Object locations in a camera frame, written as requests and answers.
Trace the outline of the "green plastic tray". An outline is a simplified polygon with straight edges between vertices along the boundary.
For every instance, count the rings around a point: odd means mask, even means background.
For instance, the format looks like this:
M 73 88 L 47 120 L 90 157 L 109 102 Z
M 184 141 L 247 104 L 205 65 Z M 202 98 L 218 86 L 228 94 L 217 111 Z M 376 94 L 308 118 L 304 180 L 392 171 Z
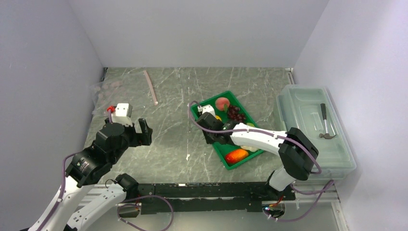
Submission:
M 207 100 L 190 107 L 192 117 L 196 122 L 205 112 L 212 114 L 217 121 L 227 123 L 230 120 L 243 122 L 246 125 L 257 127 L 256 122 L 252 119 L 244 106 L 239 102 L 231 91 L 225 91 Z M 210 136 L 214 133 L 203 131 L 206 143 L 213 146 L 215 152 L 227 170 L 232 170 L 263 153 L 262 150 L 248 146 L 239 146 L 233 144 L 221 144 L 211 141 Z

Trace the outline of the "clear zip top bag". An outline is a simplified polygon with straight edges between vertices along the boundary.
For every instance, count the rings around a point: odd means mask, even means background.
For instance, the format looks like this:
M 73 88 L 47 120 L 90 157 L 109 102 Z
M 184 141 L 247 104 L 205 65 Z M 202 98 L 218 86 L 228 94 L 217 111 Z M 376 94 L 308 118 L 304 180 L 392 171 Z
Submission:
M 158 106 L 159 99 L 151 75 L 146 71 L 109 76 L 90 87 L 93 116 L 108 116 L 107 108 L 129 103 L 133 109 Z

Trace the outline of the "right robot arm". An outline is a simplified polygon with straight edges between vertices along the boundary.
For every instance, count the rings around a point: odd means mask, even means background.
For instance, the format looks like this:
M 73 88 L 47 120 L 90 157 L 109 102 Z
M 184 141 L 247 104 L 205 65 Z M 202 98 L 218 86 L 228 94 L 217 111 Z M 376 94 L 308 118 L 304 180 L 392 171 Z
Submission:
M 193 123 L 203 131 L 206 142 L 218 142 L 236 146 L 250 146 L 278 156 L 282 167 L 272 171 L 267 185 L 266 196 L 276 200 L 293 182 L 308 180 L 310 174 L 320 174 L 317 163 L 319 152 L 305 134 L 298 128 L 289 131 L 271 131 L 229 121 L 223 123 L 210 113 L 203 113 Z

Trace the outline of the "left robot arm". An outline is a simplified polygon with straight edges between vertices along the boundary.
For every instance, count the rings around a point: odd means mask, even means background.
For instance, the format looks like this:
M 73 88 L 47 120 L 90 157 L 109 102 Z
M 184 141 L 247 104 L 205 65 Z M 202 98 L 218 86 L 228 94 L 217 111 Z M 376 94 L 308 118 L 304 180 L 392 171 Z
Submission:
M 70 155 L 68 166 L 63 167 L 59 190 L 29 231 L 80 231 L 85 230 L 104 212 L 121 200 L 134 201 L 138 196 L 138 183 L 129 175 L 117 177 L 117 186 L 111 186 L 99 198 L 78 210 L 82 199 L 107 174 L 129 147 L 149 146 L 153 130 L 144 118 L 139 119 L 141 132 L 135 125 L 110 122 L 96 133 L 91 145 Z

